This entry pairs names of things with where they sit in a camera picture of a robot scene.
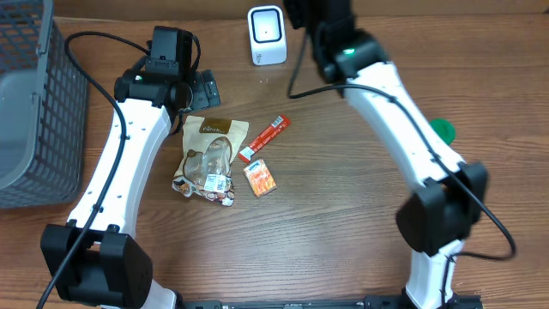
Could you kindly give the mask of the brown Pantree snack pouch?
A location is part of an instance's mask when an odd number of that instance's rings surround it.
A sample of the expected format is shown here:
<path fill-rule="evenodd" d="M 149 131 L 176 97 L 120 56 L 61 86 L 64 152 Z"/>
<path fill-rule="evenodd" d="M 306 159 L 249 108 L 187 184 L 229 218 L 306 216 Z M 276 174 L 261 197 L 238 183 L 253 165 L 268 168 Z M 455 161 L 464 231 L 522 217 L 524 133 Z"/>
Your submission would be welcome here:
<path fill-rule="evenodd" d="M 231 207 L 235 193 L 231 165 L 245 140 L 245 121 L 189 116 L 183 125 L 183 159 L 172 188 L 191 197 Z"/>

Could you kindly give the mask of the red snack bar wrapper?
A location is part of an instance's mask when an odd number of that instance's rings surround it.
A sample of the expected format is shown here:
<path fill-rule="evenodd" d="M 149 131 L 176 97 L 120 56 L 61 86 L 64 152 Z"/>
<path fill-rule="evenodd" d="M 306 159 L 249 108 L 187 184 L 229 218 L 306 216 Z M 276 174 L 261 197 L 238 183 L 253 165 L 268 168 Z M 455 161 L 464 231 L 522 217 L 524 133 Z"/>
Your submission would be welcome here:
<path fill-rule="evenodd" d="M 251 158 L 285 128 L 291 124 L 291 120 L 285 115 L 278 116 L 259 136 L 238 153 L 238 158 L 244 163 L 250 163 Z"/>

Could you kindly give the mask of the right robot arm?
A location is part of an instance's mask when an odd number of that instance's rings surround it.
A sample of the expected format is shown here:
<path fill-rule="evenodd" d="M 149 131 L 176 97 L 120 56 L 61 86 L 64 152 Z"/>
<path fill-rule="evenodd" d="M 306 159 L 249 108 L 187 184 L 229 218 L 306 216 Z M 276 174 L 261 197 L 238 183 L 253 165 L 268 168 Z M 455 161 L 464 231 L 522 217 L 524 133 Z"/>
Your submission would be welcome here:
<path fill-rule="evenodd" d="M 433 130 L 407 93 L 378 40 L 357 28 L 348 1 L 283 3 L 303 28 L 319 75 L 354 107 L 384 143 L 411 191 L 395 220 L 412 249 L 399 296 L 367 296 L 366 308 L 481 308 L 451 287 L 455 260 L 480 219 L 487 171 L 467 164 Z"/>

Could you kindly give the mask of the green lid jar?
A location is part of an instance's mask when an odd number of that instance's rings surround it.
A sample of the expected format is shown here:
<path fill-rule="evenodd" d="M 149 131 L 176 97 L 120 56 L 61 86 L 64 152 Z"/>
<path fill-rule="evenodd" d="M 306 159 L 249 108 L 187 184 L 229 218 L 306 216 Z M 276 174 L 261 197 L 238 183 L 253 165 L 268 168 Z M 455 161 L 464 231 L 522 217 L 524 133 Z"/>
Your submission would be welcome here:
<path fill-rule="evenodd" d="M 430 122 L 430 126 L 447 145 L 450 145 L 455 140 L 455 127 L 447 119 L 435 118 Z"/>

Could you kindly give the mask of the orange snack packet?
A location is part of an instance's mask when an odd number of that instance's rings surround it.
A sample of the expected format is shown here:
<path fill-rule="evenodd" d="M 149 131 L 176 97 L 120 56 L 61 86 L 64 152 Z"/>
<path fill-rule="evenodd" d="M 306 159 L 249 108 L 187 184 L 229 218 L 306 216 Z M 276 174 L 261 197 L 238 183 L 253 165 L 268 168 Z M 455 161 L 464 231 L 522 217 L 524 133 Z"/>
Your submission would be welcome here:
<path fill-rule="evenodd" d="M 277 184 L 263 159 L 250 163 L 244 169 L 244 175 L 256 197 L 262 197 L 277 188 Z"/>

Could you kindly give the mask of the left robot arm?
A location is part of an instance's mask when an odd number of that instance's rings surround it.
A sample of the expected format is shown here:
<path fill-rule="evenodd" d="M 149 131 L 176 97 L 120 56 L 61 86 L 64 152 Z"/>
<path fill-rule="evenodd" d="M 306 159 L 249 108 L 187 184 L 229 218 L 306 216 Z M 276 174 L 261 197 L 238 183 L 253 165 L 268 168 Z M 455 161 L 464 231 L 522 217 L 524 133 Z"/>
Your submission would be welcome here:
<path fill-rule="evenodd" d="M 100 308 L 182 308 L 180 293 L 153 279 L 150 256 L 136 243 L 136 219 L 148 175 L 163 141 L 194 112 L 201 47 L 191 32 L 157 26 L 141 57 L 109 94 L 112 126 L 87 191 L 64 225 L 49 224 L 40 248 L 51 291 L 63 300 Z"/>

